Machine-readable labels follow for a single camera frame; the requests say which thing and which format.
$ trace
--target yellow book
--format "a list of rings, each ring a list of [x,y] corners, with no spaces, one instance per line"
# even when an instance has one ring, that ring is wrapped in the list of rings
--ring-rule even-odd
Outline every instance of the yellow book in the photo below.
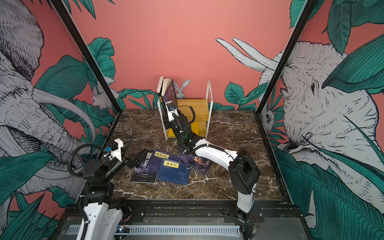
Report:
[[[197,135],[199,134],[199,122],[193,122],[191,124],[191,129],[192,132],[196,133]],[[169,130],[169,137],[175,137],[175,134],[173,133],[172,129]]]

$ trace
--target brown marble surface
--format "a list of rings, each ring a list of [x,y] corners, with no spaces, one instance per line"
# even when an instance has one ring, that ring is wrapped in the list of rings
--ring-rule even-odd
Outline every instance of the brown marble surface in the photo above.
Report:
[[[165,140],[157,110],[124,110],[111,139],[134,143],[126,152],[131,156],[143,148],[158,149],[177,155],[176,138]],[[255,199],[280,200],[281,195],[252,111],[212,111],[208,141],[220,147],[246,149],[261,171]],[[189,184],[157,180],[155,184],[131,182],[133,169],[125,167],[112,180],[114,197],[129,199],[237,199],[229,173],[214,164],[205,177],[191,169]]]

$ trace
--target marble tabletop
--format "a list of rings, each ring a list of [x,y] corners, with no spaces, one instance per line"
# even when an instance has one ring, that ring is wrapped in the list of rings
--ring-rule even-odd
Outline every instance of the marble tabletop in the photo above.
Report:
[[[160,114],[153,109],[126,109],[111,139],[133,140],[126,152],[131,156],[141,149],[162,150],[177,155],[176,138],[165,140]],[[208,141],[220,147],[246,149],[261,171],[255,200],[281,200],[280,191],[252,111],[212,111]],[[194,169],[188,185],[156,181],[155,184],[131,182],[133,169],[125,167],[113,178],[113,197],[128,199],[237,199],[229,173],[214,164],[207,176]]]

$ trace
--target black metal pole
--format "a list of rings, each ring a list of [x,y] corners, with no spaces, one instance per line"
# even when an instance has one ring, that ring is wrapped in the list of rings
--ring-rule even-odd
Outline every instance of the black metal pole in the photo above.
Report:
[[[116,101],[108,84],[105,82],[103,73],[100,71],[99,66],[97,65],[92,54],[90,53],[87,44],[81,37],[76,25],[73,23],[72,18],[67,12],[67,9],[65,8],[64,4],[61,0],[51,0],[51,2],[54,8],[56,9],[57,13],[59,14],[61,20],[63,21],[64,25],[67,27],[80,52],[84,56],[85,61],[87,61],[92,72],[95,74],[96,79],[99,81],[101,87],[104,89],[104,92],[107,94],[107,97],[111,101],[116,112],[120,114],[122,112],[122,109],[120,108],[119,103]]]
[[[292,35],[288,41],[288,44],[283,52],[283,55],[281,56],[281,59],[279,63],[277,64],[276,70],[273,73],[272,79],[265,91],[264,97],[259,105],[259,107],[256,110],[256,113],[259,115],[262,112],[262,109],[264,108],[265,104],[268,101],[268,97],[271,95],[273,88],[275,87],[277,81],[280,79],[280,75],[284,70],[284,67],[291,56],[291,53],[293,51],[293,48],[295,47],[297,41],[299,40],[299,37],[304,29],[305,24],[307,23],[317,0],[308,0],[307,3],[304,6],[303,12],[300,15],[297,24],[295,28],[293,29]]]

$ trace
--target yellow title label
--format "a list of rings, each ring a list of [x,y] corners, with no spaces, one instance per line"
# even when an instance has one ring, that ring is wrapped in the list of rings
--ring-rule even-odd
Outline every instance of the yellow title label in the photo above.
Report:
[[[179,168],[179,164],[178,163],[170,162],[170,161],[167,161],[167,160],[164,161],[163,165],[164,166],[168,166],[168,167]]]
[[[166,154],[161,153],[161,152],[155,152],[155,156],[156,157],[161,157],[161,158],[166,158],[166,159],[169,158],[169,155],[166,155]]]

